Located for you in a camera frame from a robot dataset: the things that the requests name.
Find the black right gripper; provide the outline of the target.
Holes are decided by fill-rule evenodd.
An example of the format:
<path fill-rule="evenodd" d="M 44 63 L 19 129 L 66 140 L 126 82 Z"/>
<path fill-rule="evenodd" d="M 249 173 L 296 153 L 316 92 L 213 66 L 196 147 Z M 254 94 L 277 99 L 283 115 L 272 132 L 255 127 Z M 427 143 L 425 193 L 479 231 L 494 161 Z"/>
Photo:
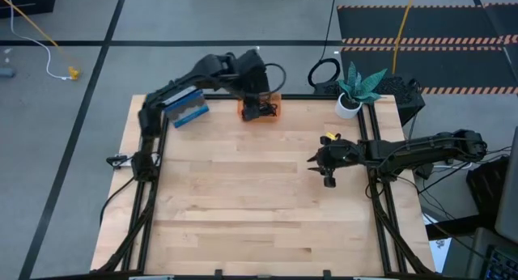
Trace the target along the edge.
<path fill-rule="evenodd" d="M 345 168 L 365 163 L 365 154 L 361 147 L 351 141 L 339 138 L 333 141 L 326 136 L 320 137 L 321 147 L 308 162 L 317 162 L 318 167 L 309 171 L 320 173 L 324 177 L 324 186 L 335 188 L 333 173 L 337 168 Z"/>

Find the green leafy plant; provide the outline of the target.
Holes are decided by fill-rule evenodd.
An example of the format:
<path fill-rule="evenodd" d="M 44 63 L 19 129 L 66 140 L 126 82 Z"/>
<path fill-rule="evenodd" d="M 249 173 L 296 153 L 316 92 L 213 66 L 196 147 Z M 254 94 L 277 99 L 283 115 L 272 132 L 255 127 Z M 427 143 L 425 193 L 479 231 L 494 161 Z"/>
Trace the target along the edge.
<path fill-rule="evenodd" d="M 384 77 L 386 69 L 363 78 L 353 62 L 349 64 L 346 80 L 339 80 L 338 85 L 346 96 L 355 103 L 373 104 L 381 98 L 375 89 Z"/>

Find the computer desk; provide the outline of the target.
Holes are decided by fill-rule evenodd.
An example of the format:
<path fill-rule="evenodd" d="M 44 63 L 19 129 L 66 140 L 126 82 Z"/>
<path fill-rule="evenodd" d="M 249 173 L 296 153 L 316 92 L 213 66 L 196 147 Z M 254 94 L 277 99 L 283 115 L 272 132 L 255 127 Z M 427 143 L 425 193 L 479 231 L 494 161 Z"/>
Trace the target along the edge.
<path fill-rule="evenodd" d="M 478 228 L 473 236 L 461 237 L 461 241 L 469 245 L 470 249 L 452 241 L 442 272 L 445 276 L 484 280 L 482 269 L 489 260 L 490 247 L 518 251 L 518 244 L 482 227 Z"/>

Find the white plant pot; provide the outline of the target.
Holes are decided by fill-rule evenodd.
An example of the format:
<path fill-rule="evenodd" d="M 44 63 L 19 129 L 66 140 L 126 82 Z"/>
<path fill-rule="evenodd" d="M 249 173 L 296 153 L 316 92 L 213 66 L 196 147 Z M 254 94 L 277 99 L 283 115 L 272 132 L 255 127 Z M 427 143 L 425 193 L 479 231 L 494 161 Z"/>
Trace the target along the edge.
<path fill-rule="evenodd" d="M 335 113 L 342 119 L 351 119 L 357 116 L 359 110 L 362 108 L 362 102 L 354 102 L 353 105 L 348 108 L 344 105 L 343 101 L 346 101 L 346 94 L 342 93 L 335 104 Z"/>

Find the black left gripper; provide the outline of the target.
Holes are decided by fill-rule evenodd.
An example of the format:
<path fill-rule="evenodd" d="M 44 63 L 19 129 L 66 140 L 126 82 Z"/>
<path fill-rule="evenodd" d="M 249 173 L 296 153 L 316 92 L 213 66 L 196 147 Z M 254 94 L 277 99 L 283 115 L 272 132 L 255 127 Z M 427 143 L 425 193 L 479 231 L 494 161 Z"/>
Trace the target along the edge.
<path fill-rule="evenodd" d="M 254 104 L 245 105 L 241 111 L 243 121 L 257 119 L 261 115 L 259 99 L 270 92 L 270 85 L 266 76 L 266 65 L 258 51 L 250 49 L 237 58 L 240 91 L 244 93 L 244 102 Z"/>

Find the black computer keyboard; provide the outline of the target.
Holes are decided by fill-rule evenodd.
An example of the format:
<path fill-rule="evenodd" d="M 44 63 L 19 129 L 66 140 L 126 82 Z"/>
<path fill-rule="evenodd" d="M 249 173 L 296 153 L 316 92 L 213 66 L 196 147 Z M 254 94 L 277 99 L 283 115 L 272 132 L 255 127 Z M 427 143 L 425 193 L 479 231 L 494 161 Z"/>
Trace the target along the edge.
<path fill-rule="evenodd" d="M 518 280 L 518 251 L 492 246 L 482 269 L 484 280 Z"/>

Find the orange plastic bin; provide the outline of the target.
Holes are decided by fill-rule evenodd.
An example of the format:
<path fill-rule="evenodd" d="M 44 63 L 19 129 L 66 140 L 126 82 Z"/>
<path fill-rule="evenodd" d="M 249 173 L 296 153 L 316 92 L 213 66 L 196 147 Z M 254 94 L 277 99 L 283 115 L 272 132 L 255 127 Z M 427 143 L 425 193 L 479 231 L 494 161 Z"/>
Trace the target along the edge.
<path fill-rule="evenodd" d="M 270 102 L 270 103 L 278 105 L 278 112 L 277 112 L 278 115 L 276 117 L 258 117 L 255 120 L 251 120 L 251 122 L 263 122 L 263 123 L 276 122 L 276 120 L 281 115 L 281 109 L 282 109 L 281 101 L 282 101 L 282 95 L 278 92 L 270 93 L 270 94 L 262 93 L 257 97 L 245 97 L 244 100 L 238 100 L 237 114 L 240 117 L 240 119 L 243 121 L 241 111 L 245 105 L 251 107 L 254 104 L 259 105 L 259 103 L 261 103 L 261 102 Z"/>

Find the black USB-C cable large loops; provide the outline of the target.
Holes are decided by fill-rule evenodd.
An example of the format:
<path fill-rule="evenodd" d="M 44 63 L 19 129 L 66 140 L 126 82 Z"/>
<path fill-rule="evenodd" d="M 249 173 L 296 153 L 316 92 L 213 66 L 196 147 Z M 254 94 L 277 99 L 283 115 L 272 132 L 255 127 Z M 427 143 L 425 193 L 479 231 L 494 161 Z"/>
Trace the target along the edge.
<path fill-rule="evenodd" d="M 278 105 L 270 102 L 261 102 L 258 105 L 259 117 L 276 117 L 278 114 Z"/>

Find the black hazard striped floor mat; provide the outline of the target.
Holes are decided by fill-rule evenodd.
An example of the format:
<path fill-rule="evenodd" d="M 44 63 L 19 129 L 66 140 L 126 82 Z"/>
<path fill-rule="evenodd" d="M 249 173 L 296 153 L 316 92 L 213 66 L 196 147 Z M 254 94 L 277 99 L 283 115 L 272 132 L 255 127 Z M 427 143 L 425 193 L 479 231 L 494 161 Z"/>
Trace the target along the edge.
<path fill-rule="evenodd" d="M 518 95 L 518 2 L 338 7 L 343 67 L 416 78 L 428 95 Z"/>

